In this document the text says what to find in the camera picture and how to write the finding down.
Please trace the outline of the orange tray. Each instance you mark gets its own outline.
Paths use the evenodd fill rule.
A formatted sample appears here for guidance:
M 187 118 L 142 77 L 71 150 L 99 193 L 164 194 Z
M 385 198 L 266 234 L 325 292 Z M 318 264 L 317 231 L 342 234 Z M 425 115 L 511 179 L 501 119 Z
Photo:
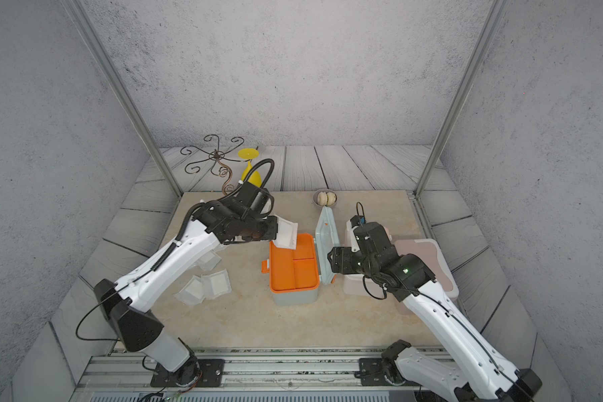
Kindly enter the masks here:
M 263 261 L 261 272 L 270 275 L 270 289 L 275 294 L 318 289 L 320 279 L 313 236 L 299 234 L 294 251 L 279 249 L 271 242 L 269 259 Z

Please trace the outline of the grey orange medicine box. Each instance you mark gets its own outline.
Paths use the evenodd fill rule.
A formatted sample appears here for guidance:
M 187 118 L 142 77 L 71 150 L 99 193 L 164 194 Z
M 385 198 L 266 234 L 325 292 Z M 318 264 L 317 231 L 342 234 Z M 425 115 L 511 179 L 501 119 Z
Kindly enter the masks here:
M 328 254 L 341 246 L 333 211 L 322 208 L 314 234 L 299 234 L 296 249 L 269 244 L 269 258 L 261 263 L 261 272 L 269 276 L 269 290 L 277 306 L 313 303 L 321 285 L 335 278 Z

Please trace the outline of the gauze packet from grey box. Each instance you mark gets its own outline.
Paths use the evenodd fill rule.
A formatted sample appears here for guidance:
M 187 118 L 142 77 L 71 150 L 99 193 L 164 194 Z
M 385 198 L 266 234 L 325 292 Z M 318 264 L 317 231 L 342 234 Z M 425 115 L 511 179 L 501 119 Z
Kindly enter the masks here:
M 221 262 L 221 257 L 214 251 L 208 252 L 199 258 L 195 265 L 202 271 L 212 271 Z

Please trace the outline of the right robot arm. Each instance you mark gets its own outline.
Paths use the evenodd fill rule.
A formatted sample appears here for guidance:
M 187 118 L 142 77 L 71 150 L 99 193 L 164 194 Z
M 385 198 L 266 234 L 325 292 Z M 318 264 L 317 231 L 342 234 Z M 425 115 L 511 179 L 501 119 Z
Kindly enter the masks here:
M 452 367 L 424 355 L 404 340 L 381 355 L 380 375 L 389 385 L 415 383 L 446 401 L 532 401 L 542 387 L 530 368 L 501 355 L 447 296 L 435 273 L 415 254 L 400 255 L 381 224 L 366 218 L 363 204 L 348 221 L 353 246 L 328 253 L 333 272 L 360 274 L 415 314 L 437 337 Z

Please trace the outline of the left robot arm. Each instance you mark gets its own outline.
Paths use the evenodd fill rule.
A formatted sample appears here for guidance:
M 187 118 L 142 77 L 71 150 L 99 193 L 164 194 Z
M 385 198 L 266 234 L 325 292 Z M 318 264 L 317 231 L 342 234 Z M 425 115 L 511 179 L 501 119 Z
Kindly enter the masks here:
M 215 261 L 222 246 L 272 241 L 294 248 L 296 228 L 273 215 L 274 202 L 264 185 L 243 179 L 229 194 L 190 207 L 176 236 L 138 268 L 95 286 L 95 307 L 127 351 L 152 358 L 180 386 L 195 382 L 194 352 L 169 335 L 151 308 L 187 270 Z

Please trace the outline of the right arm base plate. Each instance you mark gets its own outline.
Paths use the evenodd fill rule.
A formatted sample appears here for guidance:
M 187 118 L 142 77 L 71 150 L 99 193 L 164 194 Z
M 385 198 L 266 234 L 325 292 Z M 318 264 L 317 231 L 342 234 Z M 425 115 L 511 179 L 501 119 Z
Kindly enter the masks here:
M 395 385 L 395 365 L 387 358 L 361 358 L 355 378 L 363 386 Z

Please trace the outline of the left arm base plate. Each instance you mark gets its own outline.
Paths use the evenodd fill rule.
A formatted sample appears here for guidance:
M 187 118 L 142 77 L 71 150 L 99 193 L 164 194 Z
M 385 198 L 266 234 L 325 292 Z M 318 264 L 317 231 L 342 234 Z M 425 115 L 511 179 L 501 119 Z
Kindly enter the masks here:
M 175 372 L 170 372 L 160 363 L 153 370 L 150 385 L 154 388 L 218 388 L 224 373 L 225 361 L 221 358 L 193 358 Z

